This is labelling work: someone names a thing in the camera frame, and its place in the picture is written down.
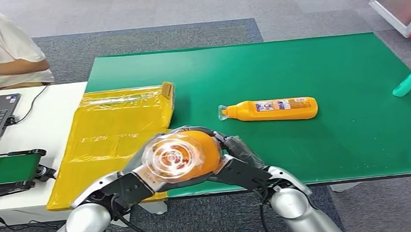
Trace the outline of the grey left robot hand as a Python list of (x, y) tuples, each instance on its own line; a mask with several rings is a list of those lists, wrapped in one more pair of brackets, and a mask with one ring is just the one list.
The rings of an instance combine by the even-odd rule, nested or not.
[(114, 172), (112, 176), (113, 180), (104, 182), (103, 187), (100, 189), (100, 193), (104, 195), (101, 204), (107, 209), (112, 209), (112, 201), (114, 200), (114, 208), (118, 211), (124, 211), (146, 198), (150, 198), (156, 192), (165, 192), (175, 188), (200, 184), (211, 178), (213, 174), (203, 174), (189, 180), (172, 184), (165, 182), (156, 185), (147, 183), (135, 173), (123, 174), (122, 172), (117, 171)]

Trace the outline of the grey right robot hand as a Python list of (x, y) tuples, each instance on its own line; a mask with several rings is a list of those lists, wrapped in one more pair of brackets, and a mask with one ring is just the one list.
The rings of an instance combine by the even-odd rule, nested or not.
[(196, 178), (171, 185), (171, 189), (198, 185), (205, 181), (218, 182), (226, 185), (237, 185), (249, 191), (263, 188), (267, 185), (271, 174), (264, 170), (265, 164), (260, 158), (237, 136), (227, 136), (200, 126), (181, 126), (170, 133), (199, 131), (212, 137), (221, 150), (227, 152), (228, 161), (215, 173), (204, 174)]

